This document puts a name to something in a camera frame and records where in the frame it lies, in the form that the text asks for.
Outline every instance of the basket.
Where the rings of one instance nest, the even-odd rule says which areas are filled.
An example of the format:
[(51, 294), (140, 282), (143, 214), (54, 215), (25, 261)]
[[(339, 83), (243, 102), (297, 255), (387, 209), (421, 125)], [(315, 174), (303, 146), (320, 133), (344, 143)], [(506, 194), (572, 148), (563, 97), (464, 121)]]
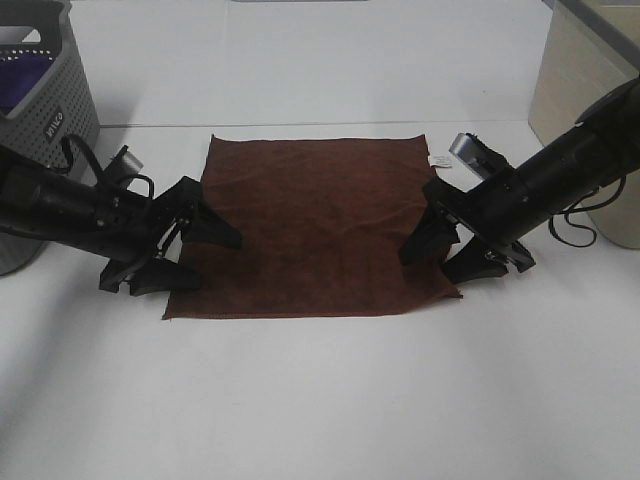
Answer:
[[(53, 63), (8, 114), (0, 112), (0, 143), (45, 166), (64, 167), (60, 139), (80, 135), (95, 146), (99, 124), (95, 105), (69, 23), (68, 0), (0, 0), (0, 26), (33, 27), (40, 42), (0, 44), (0, 61), (23, 54), (46, 55)], [(81, 177), (85, 162), (76, 162), (69, 177)], [(0, 274), (27, 263), (42, 242), (0, 233)]]

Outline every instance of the towel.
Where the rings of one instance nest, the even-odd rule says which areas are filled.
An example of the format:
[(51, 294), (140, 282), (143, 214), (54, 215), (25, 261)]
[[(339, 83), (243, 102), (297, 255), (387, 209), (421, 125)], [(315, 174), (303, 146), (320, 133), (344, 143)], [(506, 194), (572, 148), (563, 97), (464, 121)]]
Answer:
[(440, 270), (448, 249), (409, 267), (398, 260), (435, 174), (424, 136), (212, 138), (205, 198), (244, 245), (185, 244), (180, 263), (204, 287), (172, 292), (165, 318), (376, 316), (458, 296)]

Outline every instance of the cable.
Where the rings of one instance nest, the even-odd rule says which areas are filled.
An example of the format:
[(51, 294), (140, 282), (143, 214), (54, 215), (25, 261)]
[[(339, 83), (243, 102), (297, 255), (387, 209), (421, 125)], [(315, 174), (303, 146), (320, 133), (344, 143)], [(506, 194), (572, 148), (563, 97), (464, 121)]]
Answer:
[(87, 143), (83, 140), (82, 137), (80, 137), (79, 135), (76, 135), (75, 133), (66, 135), (62, 137), (62, 139), (60, 140), (62, 153), (64, 153), (64, 156), (67, 159), (67, 162), (69, 164), (68, 166), (69, 170), (73, 167), (75, 163), (73, 152), (71, 151), (71, 143), (73, 143), (78, 148), (78, 150), (82, 152), (82, 155), (84, 156), (85, 160), (89, 164), (89, 167), (91, 167), (91, 170), (96, 176), (96, 180), (98, 181), (98, 183), (103, 186), (110, 185), (110, 182), (105, 176), (104, 170), (100, 166), (100, 162), (98, 162), (98, 159), (96, 158), (95, 154), (91, 150), (91, 147), (87, 145)]
[(143, 180), (143, 181), (147, 182), (147, 185), (149, 186), (149, 190), (148, 190), (148, 193), (147, 193), (147, 202), (145, 203), (145, 206), (144, 206), (144, 209), (142, 210), (142, 213), (140, 215), (138, 215), (138, 217), (137, 217), (137, 218), (144, 218), (147, 215), (147, 213), (149, 213), (149, 209), (151, 209), (151, 205), (153, 204), (153, 195), (155, 193), (155, 184), (153, 183), (153, 180), (151, 180), (149, 177), (147, 177), (146, 175), (141, 175), (139, 173), (132, 173), (131, 175), (125, 175), (123, 177), (120, 177), (116, 181), (116, 184), (120, 185), (125, 180), (133, 180), (133, 179)]
[(595, 189), (592, 192), (589, 192), (588, 194), (583, 196), (577, 202), (573, 203), (569, 208), (561, 210), (560, 212), (555, 214), (555, 215), (562, 215), (563, 218), (564, 218), (564, 221), (568, 225), (571, 225), (573, 228), (580, 229), (580, 230), (587, 230), (587, 231), (591, 232), (592, 238), (591, 238), (590, 242), (582, 244), (582, 245), (579, 245), (579, 244), (576, 244), (576, 243), (571, 243), (568, 240), (565, 240), (564, 238), (562, 238), (558, 234), (558, 231), (556, 230), (556, 226), (555, 226), (555, 223), (554, 223), (555, 215), (552, 215), (551, 218), (549, 218), (549, 222), (548, 222), (549, 233), (551, 234), (551, 236), (553, 238), (555, 238), (556, 240), (558, 240), (561, 243), (564, 243), (565, 245), (569, 245), (570, 247), (588, 248), (588, 247), (592, 246), (594, 243), (596, 243), (596, 240), (598, 239), (598, 232), (594, 228), (589, 227), (587, 225), (582, 225), (582, 224), (579, 224), (579, 223), (572, 222), (571, 219), (570, 219), (570, 215), (573, 215), (574, 213), (592, 212), (594, 210), (599, 210), (599, 209), (601, 209), (603, 207), (606, 207), (607, 205), (611, 205), (618, 198), (620, 198), (620, 195), (622, 195), (622, 192), (623, 192), (624, 187), (625, 187), (626, 184), (627, 184), (627, 177), (626, 176), (625, 177), (621, 177), (620, 178), (620, 183), (618, 184), (618, 188), (616, 189), (616, 191), (613, 193), (613, 195), (611, 195), (611, 197), (609, 197), (604, 202), (597, 203), (595, 205), (590, 205), (588, 207), (576, 208), (584, 200), (586, 200), (588, 198), (591, 198), (596, 193), (598, 193), (598, 189)]

